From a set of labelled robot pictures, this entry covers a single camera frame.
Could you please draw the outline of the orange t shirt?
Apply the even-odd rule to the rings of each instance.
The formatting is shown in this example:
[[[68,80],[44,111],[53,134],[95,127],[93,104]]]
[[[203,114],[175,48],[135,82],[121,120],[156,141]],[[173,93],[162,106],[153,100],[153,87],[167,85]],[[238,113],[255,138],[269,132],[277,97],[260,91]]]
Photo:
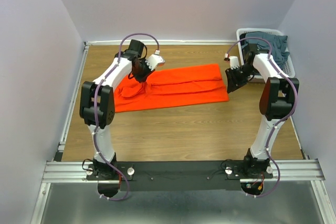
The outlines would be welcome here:
[[[217,64],[155,71],[143,83],[125,77],[114,92],[117,113],[228,101]]]

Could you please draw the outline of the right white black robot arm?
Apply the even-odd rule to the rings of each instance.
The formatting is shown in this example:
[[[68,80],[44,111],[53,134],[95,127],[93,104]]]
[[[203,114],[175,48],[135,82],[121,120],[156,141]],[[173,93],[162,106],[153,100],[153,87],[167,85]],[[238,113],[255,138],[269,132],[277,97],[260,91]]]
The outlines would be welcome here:
[[[269,167],[271,149],[276,136],[284,122],[296,109],[299,80],[283,72],[270,52],[250,51],[241,66],[237,57],[231,56],[229,51],[225,53],[224,60],[230,63],[230,67],[225,70],[227,93],[246,85],[249,77],[256,71],[265,81],[259,101],[261,123],[257,137],[244,159],[237,163],[237,171],[252,178],[266,172]]]

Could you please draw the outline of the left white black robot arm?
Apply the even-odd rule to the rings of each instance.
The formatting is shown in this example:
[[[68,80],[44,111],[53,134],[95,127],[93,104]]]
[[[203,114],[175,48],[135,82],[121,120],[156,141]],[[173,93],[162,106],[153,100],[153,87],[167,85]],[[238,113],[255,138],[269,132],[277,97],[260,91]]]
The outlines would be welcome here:
[[[100,77],[82,84],[79,114],[90,130],[95,148],[92,165],[85,169],[88,179],[122,178],[116,170],[116,153],[110,135],[115,115],[114,91],[124,78],[144,83],[155,71],[152,60],[146,59],[147,52],[143,42],[133,39],[126,50],[116,53],[112,64]]]

